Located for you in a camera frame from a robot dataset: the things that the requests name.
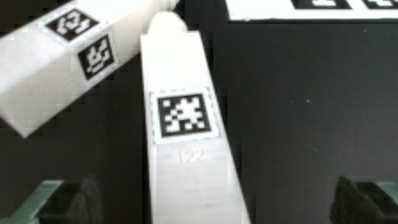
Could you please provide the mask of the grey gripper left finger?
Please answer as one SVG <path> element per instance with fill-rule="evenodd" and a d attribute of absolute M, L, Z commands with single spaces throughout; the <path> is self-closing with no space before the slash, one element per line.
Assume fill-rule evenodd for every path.
<path fill-rule="evenodd" d="M 105 224 L 96 178 L 45 180 L 0 224 Z"/>

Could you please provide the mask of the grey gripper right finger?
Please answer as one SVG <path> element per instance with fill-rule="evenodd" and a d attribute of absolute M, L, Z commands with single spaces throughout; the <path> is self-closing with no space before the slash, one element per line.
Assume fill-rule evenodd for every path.
<path fill-rule="evenodd" d="M 340 177 L 329 217 L 332 224 L 398 224 L 398 183 Z"/>

